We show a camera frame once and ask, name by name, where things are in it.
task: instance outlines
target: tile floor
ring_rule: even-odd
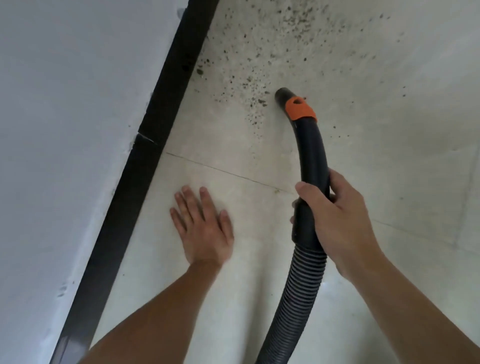
[[[298,153],[273,101],[287,86],[316,110],[385,253],[480,344],[479,15],[468,0],[220,0],[94,342],[185,271],[168,208],[189,183],[230,211],[236,246],[186,363],[254,362],[293,249]],[[317,358],[395,361],[331,263],[290,362]]]

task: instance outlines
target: fingernail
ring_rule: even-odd
[[[297,182],[297,184],[295,185],[295,189],[298,191],[304,185],[306,185],[306,183],[304,181]]]

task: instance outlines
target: ribbed black hose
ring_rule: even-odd
[[[256,364],[286,364],[307,324],[327,255],[296,245],[287,283]]]

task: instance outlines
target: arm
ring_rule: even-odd
[[[190,267],[111,330],[81,364],[183,363],[202,302],[232,254],[233,230],[226,211],[217,216],[206,188],[200,189],[203,216],[191,189],[182,191],[175,194],[180,213],[170,213]]]
[[[340,274],[353,283],[402,363],[480,363],[480,348],[431,303],[380,250],[362,195],[331,170],[330,202],[299,182],[315,229]]]

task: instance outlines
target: wall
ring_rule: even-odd
[[[50,360],[179,6],[0,3],[2,364]]]

